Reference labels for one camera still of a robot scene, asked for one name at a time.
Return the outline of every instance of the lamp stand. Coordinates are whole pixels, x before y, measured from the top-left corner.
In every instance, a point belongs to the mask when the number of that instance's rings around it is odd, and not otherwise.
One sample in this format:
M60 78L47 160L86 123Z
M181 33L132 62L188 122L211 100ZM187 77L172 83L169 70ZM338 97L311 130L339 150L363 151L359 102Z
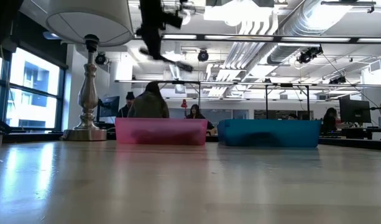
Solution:
M84 65L85 79L78 94L78 104L82 107L80 124L73 129L65 130L63 140L67 141L105 141L107 131L95 126L93 119L94 108L98 105L98 95L95 88L96 65L94 55L98 48L99 39L95 35L85 36L88 50L88 63Z

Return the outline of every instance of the computer monitor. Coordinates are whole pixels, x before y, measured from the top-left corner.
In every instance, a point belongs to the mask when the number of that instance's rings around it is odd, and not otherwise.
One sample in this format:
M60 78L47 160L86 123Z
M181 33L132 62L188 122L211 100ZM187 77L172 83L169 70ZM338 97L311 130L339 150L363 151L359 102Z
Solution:
M111 96L99 99L97 118L117 116L120 96Z
M339 99L342 122L371 123L370 102Z

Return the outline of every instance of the table surface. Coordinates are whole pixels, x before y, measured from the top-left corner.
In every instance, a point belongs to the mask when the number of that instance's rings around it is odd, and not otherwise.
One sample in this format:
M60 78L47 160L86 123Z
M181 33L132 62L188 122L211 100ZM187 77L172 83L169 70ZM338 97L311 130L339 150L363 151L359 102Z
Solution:
M0 223L381 223L381 152L43 142L0 148Z

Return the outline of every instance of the plastic bin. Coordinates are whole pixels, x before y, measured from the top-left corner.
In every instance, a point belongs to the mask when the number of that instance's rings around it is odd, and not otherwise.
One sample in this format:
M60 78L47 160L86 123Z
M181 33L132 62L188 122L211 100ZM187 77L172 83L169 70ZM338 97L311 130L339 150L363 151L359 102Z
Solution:
M207 120L162 118L116 118L120 144L205 144Z
M321 121L227 119L218 124L227 146L317 147Z

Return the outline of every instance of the beanie hat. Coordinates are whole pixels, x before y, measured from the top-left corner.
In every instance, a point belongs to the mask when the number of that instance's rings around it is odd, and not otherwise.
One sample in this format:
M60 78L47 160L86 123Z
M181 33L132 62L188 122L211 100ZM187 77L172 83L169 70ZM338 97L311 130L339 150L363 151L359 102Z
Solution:
M126 96L126 100L133 100L135 99L134 92L128 92Z

